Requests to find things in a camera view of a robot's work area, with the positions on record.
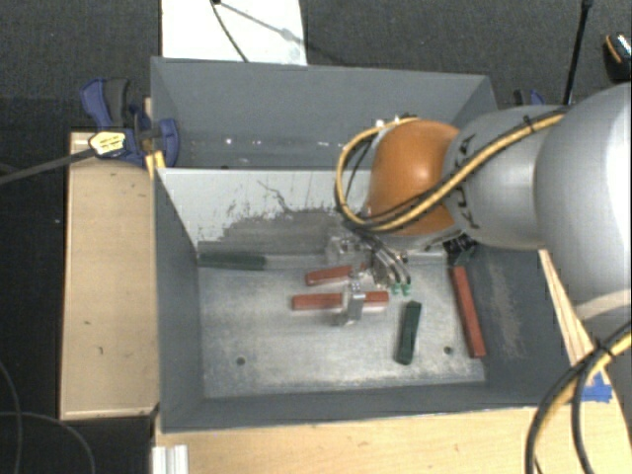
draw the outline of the yellow cable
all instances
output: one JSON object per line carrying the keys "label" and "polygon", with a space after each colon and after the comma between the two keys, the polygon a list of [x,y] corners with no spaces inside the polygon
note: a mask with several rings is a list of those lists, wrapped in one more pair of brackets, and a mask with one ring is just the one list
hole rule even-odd
{"label": "yellow cable", "polygon": [[[469,174],[474,172],[486,160],[488,160],[498,152],[502,151],[506,147],[531,135],[532,133],[557,123],[563,117],[564,115],[555,115],[549,118],[542,119],[540,121],[535,121],[532,125],[526,126],[525,128],[521,128],[520,130],[510,133],[506,137],[494,142],[493,144],[488,145],[487,147],[483,148],[483,150],[480,151],[477,155],[475,155],[475,157],[469,163],[458,169],[456,173],[449,179],[449,181],[447,181],[441,188],[439,188],[436,192],[434,192],[431,196],[429,196],[426,200],[417,205],[415,208],[405,212],[392,221],[371,226],[368,229],[372,232],[384,232],[393,228],[398,228],[399,226],[415,219],[426,210],[441,202],[456,186],[458,186],[459,183],[461,183]],[[402,124],[412,119],[413,118],[407,118],[402,119],[399,122],[387,123],[386,125],[384,125],[384,127],[396,126],[397,124]],[[343,192],[343,172],[345,169],[347,157],[351,150],[354,149],[360,142],[362,142],[374,133],[375,128],[372,128],[358,134],[355,138],[353,138],[350,143],[343,149],[340,159],[338,160],[338,166],[336,170],[336,195],[339,199],[343,216],[358,226],[366,226],[368,224],[372,224],[374,221],[372,221],[370,218],[362,219],[356,216],[349,209],[349,206],[347,205],[347,199],[345,198],[345,194]]]}

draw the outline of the black carpet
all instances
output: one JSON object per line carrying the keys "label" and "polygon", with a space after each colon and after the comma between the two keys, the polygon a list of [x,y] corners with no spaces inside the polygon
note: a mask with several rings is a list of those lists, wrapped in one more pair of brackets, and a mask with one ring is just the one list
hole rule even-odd
{"label": "black carpet", "polygon": [[[300,2],[309,63],[487,74],[502,107],[516,88],[561,100],[580,16],[580,0]],[[630,29],[631,0],[594,0],[576,100],[609,86],[603,36]],[[81,85],[127,77],[140,100],[149,93],[148,58],[159,53],[160,0],[0,0],[0,164],[22,168],[62,155],[71,127],[91,124]],[[57,402],[64,226],[63,172],[0,190],[0,359],[23,408],[49,416]],[[11,469],[12,426],[0,422],[0,473]],[[26,427],[24,472],[87,472],[63,431]],[[145,470],[148,420],[81,429],[99,472]],[[59,451],[62,458],[49,461]]]}

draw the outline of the wire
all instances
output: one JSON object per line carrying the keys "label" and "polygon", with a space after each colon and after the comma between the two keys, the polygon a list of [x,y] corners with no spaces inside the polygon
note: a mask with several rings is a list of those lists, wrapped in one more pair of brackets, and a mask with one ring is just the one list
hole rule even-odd
{"label": "wire", "polygon": [[[476,171],[481,165],[486,163],[499,152],[510,147],[511,145],[523,140],[527,136],[557,123],[563,116],[563,110],[556,110],[547,113],[538,118],[530,119],[506,133],[501,134],[495,140],[487,144],[484,148],[467,158],[461,166],[446,175],[436,186],[427,192],[416,197],[412,197],[409,201],[404,202],[402,209],[394,215],[386,219],[377,219],[384,213],[372,214],[370,218],[365,219],[353,213],[347,205],[347,198],[343,193],[342,179],[343,172],[348,164],[350,153],[363,141],[371,138],[371,136],[381,128],[393,127],[403,124],[415,118],[405,118],[399,121],[391,121],[380,128],[370,128],[356,135],[343,148],[339,157],[336,168],[336,189],[335,198],[338,210],[351,226],[361,228],[371,232],[389,232],[397,231],[407,224],[416,222],[420,217],[428,214],[432,209],[436,208],[441,201],[449,195],[460,183],[462,183],[470,174]],[[410,201],[415,201],[415,205],[410,205]]]}
{"label": "wire", "polygon": [[217,23],[219,23],[219,26],[224,31],[226,38],[231,43],[233,48],[237,51],[237,54],[239,54],[239,57],[242,59],[244,63],[250,63],[250,61],[248,60],[244,52],[241,50],[239,45],[237,45],[237,42],[235,41],[233,36],[230,34],[230,32],[228,32],[228,29],[226,28],[226,25],[224,25],[224,21],[221,19],[221,16],[219,15],[219,12],[217,11],[213,0],[208,0],[208,3],[210,4],[210,8],[212,9],[213,14],[215,15],[215,18],[217,19]]}
{"label": "wire", "polygon": [[371,141],[367,140],[366,142],[363,142],[361,145],[364,146],[364,149],[362,150],[361,154],[359,155],[359,158],[357,158],[357,161],[355,162],[354,168],[352,169],[352,174],[350,175],[349,181],[347,182],[347,190],[345,191],[345,198],[349,198],[349,193],[352,190],[352,183],[354,182],[354,178],[356,177],[357,169],[359,168],[360,164],[362,163],[362,161],[366,157],[366,154],[368,153],[368,150],[371,148]]}
{"label": "wire", "polygon": [[14,181],[19,181],[31,176],[36,176],[37,174],[41,174],[42,172],[54,170],[59,167],[66,167],[68,165],[72,165],[73,163],[80,162],[81,160],[93,158],[94,156],[95,152],[92,148],[90,148],[79,151],[77,153],[73,153],[68,156],[57,158],[56,160],[51,160],[49,162],[35,165],[34,167],[29,167],[28,169],[18,170],[17,172],[12,172],[10,174],[7,174],[6,176],[0,176],[0,186],[8,185],[9,183],[13,183]]}
{"label": "wire", "polygon": [[524,472],[526,474],[532,474],[534,469],[535,447],[540,431],[546,427],[551,416],[569,398],[573,397],[580,375],[585,372],[587,378],[592,378],[612,361],[613,356],[620,355],[631,345],[632,324],[628,322],[612,334],[601,348],[596,348],[565,372],[549,389],[540,402],[529,427],[524,454]]}
{"label": "wire", "polygon": [[13,379],[7,370],[7,367],[4,366],[4,363],[0,360],[0,372],[2,372],[2,376],[4,380],[7,381],[7,386],[9,386],[9,393],[11,393],[11,399],[13,400],[13,409],[14,415],[16,417],[16,436],[17,436],[17,445],[16,445],[16,461],[13,467],[14,474],[20,473],[20,463],[22,462],[22,447],[24,444],[24,426],[22,423],[23,412],[20,408],[20,399],[18,398],[18,391],[16,390],[16,385],[13,383]]}
{"label": "wire", "polygon": [[[609,338],[604,344],[597,343],[595,351],[602,356],[613,355],[612,338]],[[593,356],[588,362],[586,370],[584,370],[577,380],[577,386],[573,394],[573,406],[571,414],[571,429],[573,431],[573,443],[575,445],[575,451],[580,459],[582,468],[586,474],[594,474],[593,467],[589,461],[589,456],[586,453],[586,447],[584,445],[584,435],[582,434],[582,397],[584,395],[584,388],[589,380],[589,372],[593,371],[593,367],[597,363],[598,358]]]}
{"label": "wire", "polygon": [[582,48],[582,40],[584,39],[584,30],[586,29],[586,21],[589,18],[589,10],[593,6],[593,0],[582,0],[582,15],[577,26],[575,35],[575,45],[573,47],[573,56],[571,58],[571,66],[569,67],[569,75],[566,79],[566,89],[564,90],[564,99],[562,104],[568,106],[573,97],[573,84],[575,83],[575,73],[580,60],[580,49]]}
{"label": "wire", "polygon": [[[13,413],[13,412],[2,412],[0,413],[0,418],[15,416],[16,414],[17,413]],[[73,427],[70,427],[70,425],[63,423],[61,420],[58,420],[57,418],[52,418],[46,415],[40,415],[37,413],[29,413],[28,411],[23,411],[21,415],[24,418],[30,418],[32,420],[39,420],[41,422],[47,422],[49,424],[56,425],[58,427],[61,427],[63,430],[67,431],[69,434],[71,434],[77,440],[77,442],[79,442],[82,449],[86,453],[86,457],[88,458],[88,462],[90,463],[91,474],[96,474],[97,466],[95,462],[95,456],[92,452],[92,449],[90,448],[90,444],[88,444],[86,439],[81,434],[79,434]]]}
{"label": "wire", "polygon": [[573,394],[573,406],[571,411],[571,430],[573,432],[573,443],[575,445],[575,451],[580,459],[582,468],[586,474],[594,474],[593,467],[589,461],[586,448],[584,446],[584,437],[582,435],[582,423],[580,420],[582,413],[582,396],[584,394],[584,388],[586,387],[586,381],[588,380],[588,371],[584,370],[580,374],[577,385],[575,387],[575,393]]}

